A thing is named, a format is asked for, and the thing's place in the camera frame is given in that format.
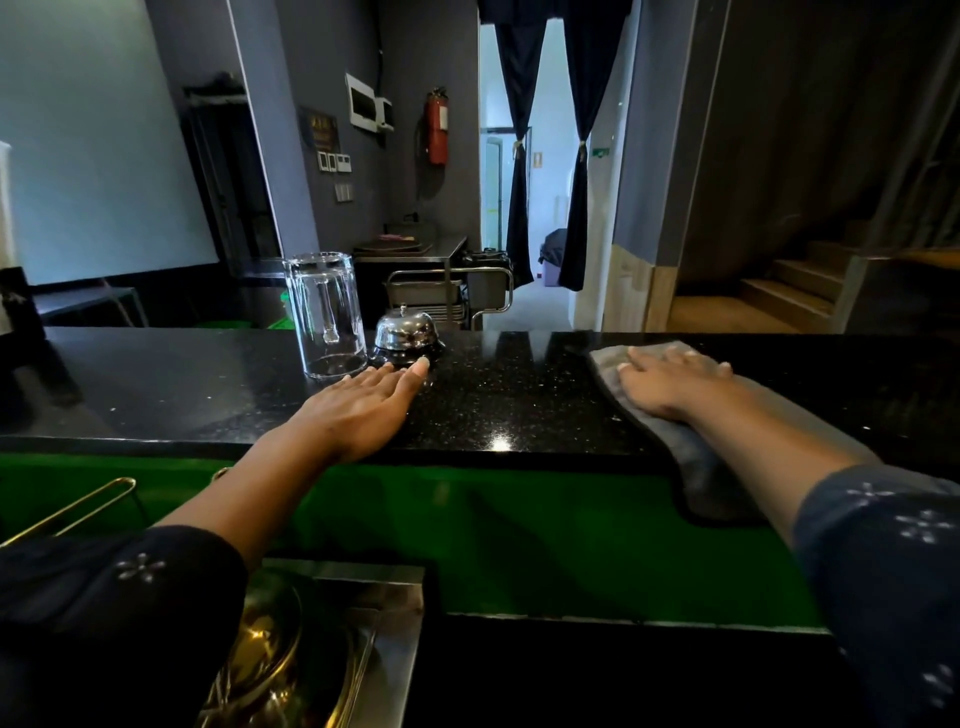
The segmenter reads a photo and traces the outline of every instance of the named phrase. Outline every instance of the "forearm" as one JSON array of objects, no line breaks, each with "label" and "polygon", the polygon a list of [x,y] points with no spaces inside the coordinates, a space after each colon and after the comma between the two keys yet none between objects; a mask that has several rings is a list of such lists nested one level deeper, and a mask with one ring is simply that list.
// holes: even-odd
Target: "forearm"
[{"label": "forearm", "polygon": [[233,468],[156,525],[191,525],[233,545],[255,569],[270,541],[329,464],[289,425],[261,437]]},{"label": "forearm", "polygon": [[829,474],[861,461],[771,414],[733,380],[709,387],[690,399],[684,418],[737,474],[790,545],[806,495]]}]

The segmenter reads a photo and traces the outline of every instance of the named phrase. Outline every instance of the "fire extinguisher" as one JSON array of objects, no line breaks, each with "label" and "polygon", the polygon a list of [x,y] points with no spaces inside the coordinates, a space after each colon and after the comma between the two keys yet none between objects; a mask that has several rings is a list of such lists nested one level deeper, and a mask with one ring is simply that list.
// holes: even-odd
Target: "fire extinguisher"
[{"label": "fire extinguisher", "polygon": [[446,164],[446,89],[437,86],[426,95],[423,117],[426,120],[426,154],[431,164]]}]

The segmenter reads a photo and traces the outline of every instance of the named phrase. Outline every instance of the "white flower pattern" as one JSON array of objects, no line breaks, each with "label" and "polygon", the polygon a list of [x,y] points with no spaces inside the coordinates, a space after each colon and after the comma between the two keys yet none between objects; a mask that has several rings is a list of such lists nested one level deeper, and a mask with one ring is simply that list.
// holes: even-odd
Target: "white flower pattern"
[{"label": "white flower pattern", "polygon": [[121,561],[117,563],[116,568],[120,571],[117,574],[117,578],[120,581],[126,581],[127,579],[133,579],[135,576],[139,576],[140,580],[146,584],[151,584],[154,581],[154,574],[166,567],[166,562],[164,561],[150,561],[150,556],[145,553],[138,553],[136,555],[135,561]]},{"label": "white flower pattern", "polygon": [[930,672],[923,674],[924,682],[933,692],[930,696],[930,705],[935,708],[944,708],[947,699],[953,695],[953,670],[946,665],[938,665]]},{"label": "white flower pattern", "polygon": [[905,539],[920,539],[925,544],[936,544],[936,532],[938,530],[950,530],[953,523],[939,521],[940,516],[936,511],[921,511],[917,516],[896,516],[897,521],[906,523],[907,526],[900,532]]},{"label": "white flower pattern", "polygon": [[861,483],[859,488],[848,488],[848,496],[859,497],[860,500],[854,504],[856,508],[862,508],[874,499],[894,495],[893,491],[875,491],[873,483]]}]

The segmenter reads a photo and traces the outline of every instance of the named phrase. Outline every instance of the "sleeve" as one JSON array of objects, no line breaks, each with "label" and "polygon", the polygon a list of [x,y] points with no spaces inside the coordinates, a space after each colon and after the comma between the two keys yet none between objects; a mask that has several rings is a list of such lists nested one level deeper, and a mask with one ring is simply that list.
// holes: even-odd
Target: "sleeve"
[{"label": "sleeve", "polygon": [[794,548],[878,723],[960,723],[960,486],[834,473],[804,501]]},{"label": "sleeve", "polygon": [[0,724],[193,725],[246,585],[188,526],[0,549]]}]

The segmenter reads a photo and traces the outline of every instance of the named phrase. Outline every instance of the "glass mug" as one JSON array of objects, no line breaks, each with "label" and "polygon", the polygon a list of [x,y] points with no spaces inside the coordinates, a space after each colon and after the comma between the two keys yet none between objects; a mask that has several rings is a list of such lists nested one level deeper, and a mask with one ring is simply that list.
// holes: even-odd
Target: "glass mug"
[{"label": "glass mug", "polygon": [[284,259],[283,268],[303,373],[331,379],[364,369],[367,341],[350,256],[297,255]]}]

